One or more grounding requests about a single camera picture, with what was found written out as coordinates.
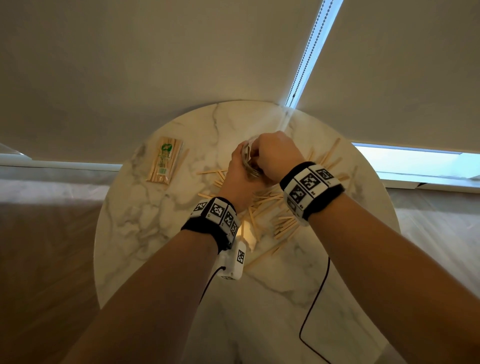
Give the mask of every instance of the person's left hand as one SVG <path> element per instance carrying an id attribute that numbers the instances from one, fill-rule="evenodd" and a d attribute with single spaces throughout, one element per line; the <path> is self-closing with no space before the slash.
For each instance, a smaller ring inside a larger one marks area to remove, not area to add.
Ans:
<path id="1" fill-rule="evenodd" d="M 241 150 L 247 142 L 240 143 L 232 153 L 232 160 L 228 165 L 228 172 L 218 197 L 230 201 L 237 214 L 246 210 L 252 204 L 253 193 L 264 190 L 272 185 L 266 176 L 249 178 L 241 160 Z"/>

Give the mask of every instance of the hand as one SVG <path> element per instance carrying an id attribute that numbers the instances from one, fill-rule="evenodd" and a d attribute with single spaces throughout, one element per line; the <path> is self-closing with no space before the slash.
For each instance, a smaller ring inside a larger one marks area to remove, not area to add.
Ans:
<path id="1" fill-rule="evenodd" d="M 273 183 L 265 178 L 249 178 L 241 159 L 241 150 L 247 142 L 242 142 L 232 153 L 232 160 L 228 165 L 228 172 L 218 197 L 230 201 L 237 214 L 246 210 L 252 204 L 253 193 L 264 190 Z"/>
<path id="2" fill-rule="evenodd" d="M 274 183 L 279 183 L 293 167 L 305 161 L 284 132 L 261 134 L 252 144 L 250 157 Z"/>

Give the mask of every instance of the wooden floor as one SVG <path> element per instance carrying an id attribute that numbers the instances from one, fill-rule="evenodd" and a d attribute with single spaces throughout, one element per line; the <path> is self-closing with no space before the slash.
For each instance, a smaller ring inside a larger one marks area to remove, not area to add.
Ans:
<path id="1" fill-rule="evenodd" d="M 58 363 L 98 312 L 95 226 L 115 175 L 0 167 L 0 364 Z M 480 195 L 389 192 L 403 233 L 480 296 Z"/>

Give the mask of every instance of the black wire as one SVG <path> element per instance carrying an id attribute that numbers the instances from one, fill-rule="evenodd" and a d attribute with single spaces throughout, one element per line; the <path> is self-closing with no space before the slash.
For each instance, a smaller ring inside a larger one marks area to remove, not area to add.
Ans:
<path id="1" fill-rule="evenodd" d="M 218 271 L 221 270 L 221 269 L 222 269 L 222 270 L 225 270 L 225 269 L 227 269 L 227 268 L 226 268 L 226 267 L 219 267 L 219 268 L 215 271 L 215 273 L 212 274 L 212 276 L 211 276 L 210 279 L 208 280 L 207 285 L 205 286 L 204 292 L 202 293 L 202 297 L 200 298 L 200 302 L 202 301 L 202 298 L 204 297 L 205 292 L 207 292 L 207 288 L 208 288 L 208 286 L 210 285 L 210 282 L 212 281 L 213 277 L 215 277 L 215 274 L 217 274 Z"/>
<path id="2" fill-rule="evenodd" d="M 324 280 L 322 281 L 322 284 L 320 285 L 320 289 L 318 290 L 317 292 L 317 295 L 315 296 L 315 299 L 313 300 L 313 303 L 312 305 L 310 306 L 310 310 L 308 310 L 308 313 L 305 317 L 305 320 L 303 321 L 303 324 L 301 325 L 301 328 L 300 328 L 300 332 L 299 332 L 299 339 L 301 342 L 303 342 L 305 345 L 307 345 L 307 347 L 313 351 L 315 354 L 317 354 L 318 356 L 320 356 L 323 360 L 325 360 L 328 364 L 332 364 L 330 363 L 323 355 L 321 355 L 317 350 L 315 350 L 314 348 L 312 348 L 309 344 L 307 344 L 302 338 L 301 338 L 301 332 L 303 331 L 303 327 L 305 326 L 305 324 L 307 323 L 307 319 L 308 319 L 308 316 L 310 315 L 310 312 L 312 311 L 313 309 L 313 306 L 315 306 L 315 302 L 317 302 L 317 298 L 318 296 L 320 295 L 320 292 L 322 291 L 322 288 L 324 287 L 324 284 L 325 284 L 325 281 L 327 280 L 327 277 L 328 277 L 328 271 L 330 270 L 330 257 L 328 257 L 328 263 L 327 263 L 327 272 L 325 273 L 325 277 L 324 277 Z"/>

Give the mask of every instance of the marble tabletop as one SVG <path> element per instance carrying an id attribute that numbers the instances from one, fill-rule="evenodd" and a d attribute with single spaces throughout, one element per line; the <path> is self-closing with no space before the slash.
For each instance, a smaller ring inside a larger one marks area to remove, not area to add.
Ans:
<path id="1" fill-rule="evenodd" d="M 335 130 L 301 111 L 260 101 L 230 101 L 177 117 L 155 131 L 126 161 L 110 187 L 98 219 L 94 270 L 100 307 L 180 229 L 213 178 L 197 171 L 228 166 L 243 140 L 276 130 L 290 135 L 301 152 L 317 155 L 341 138 L 333 174 L 354 175 L 348 194 L 399 231 L 389 196 L 361 153 Z M 160 136 L 184 141 L 190 152 L 172 184 L 146 182 Z M 252 261 L 276 241 L 265 233 Z M 273 257 L 238 281 L 213 279 L 202 300 L 183 363 L 323 363 L 299 340 L 299 330 L 322 283 L 327 254 L 309 227 Z M 331 363 L 373 363 L 387 341 L 359 307 L 334 265 L 303 330 L 302 338 Z"/>

